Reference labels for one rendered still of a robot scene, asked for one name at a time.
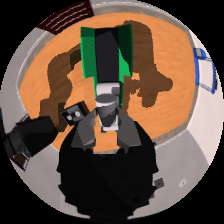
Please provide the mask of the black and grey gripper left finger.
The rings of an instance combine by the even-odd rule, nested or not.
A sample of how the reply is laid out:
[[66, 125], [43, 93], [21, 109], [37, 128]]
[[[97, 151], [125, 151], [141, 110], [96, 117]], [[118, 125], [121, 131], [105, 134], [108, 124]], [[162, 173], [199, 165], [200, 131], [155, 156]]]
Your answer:
[[96, 138], [93, 130], [96, 125], [95, 118], [97, 115], [97, 108], [94, 108], [79, 123], [76, 123], [65, 137], [59, 151], [59, 163], [56, 169], [57, 172], [61, 173], [63, 164], [71, 156], [85, 153], [87, 148], [90, 148], [92, 152], [94, 151]]

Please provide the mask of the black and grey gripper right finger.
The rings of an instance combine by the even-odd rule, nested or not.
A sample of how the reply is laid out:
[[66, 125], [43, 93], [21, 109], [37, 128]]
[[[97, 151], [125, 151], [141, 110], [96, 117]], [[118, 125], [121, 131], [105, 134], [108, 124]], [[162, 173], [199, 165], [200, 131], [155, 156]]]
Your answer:
[[121, 108], [116, 108], [118, 116], [117, 146], [125, 149], [125, 153], [136, 154], [144, 158], [150, 165], [152, 173], [159, 171], [156, 164], [154, 144], [137, 121], [134, 121]]

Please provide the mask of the white cylinder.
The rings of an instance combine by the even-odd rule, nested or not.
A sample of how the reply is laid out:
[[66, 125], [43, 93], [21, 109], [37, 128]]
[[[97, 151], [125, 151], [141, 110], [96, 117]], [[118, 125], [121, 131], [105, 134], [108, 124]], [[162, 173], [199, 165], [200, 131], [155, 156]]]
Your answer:
[[112, 127], [116, 123], [117, 97], [114, 94], [100, 94], [95, 98], [100, 125]]

